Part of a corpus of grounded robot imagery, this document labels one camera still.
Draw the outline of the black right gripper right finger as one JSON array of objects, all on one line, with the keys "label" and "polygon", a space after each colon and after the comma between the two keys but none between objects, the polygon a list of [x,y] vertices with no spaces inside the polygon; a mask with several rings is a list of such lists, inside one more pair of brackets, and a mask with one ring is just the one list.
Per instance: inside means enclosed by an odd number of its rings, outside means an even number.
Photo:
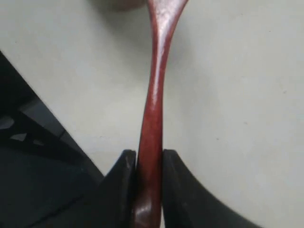
[{"label": "black right gripper right finger", "polygon": [[162,155],[162,206],[167,228],[255,228],[193,176],[175,150]]}]

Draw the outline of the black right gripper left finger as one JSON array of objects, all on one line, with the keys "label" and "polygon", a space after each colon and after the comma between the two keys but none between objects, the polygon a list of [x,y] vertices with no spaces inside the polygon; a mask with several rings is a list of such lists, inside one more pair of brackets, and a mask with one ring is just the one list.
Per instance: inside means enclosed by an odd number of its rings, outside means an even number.
[{"label": "black right gripper left finger", "polygon": [[124,150],[97,189],[40,223],[41,228],[128,228],[136,152]]}]

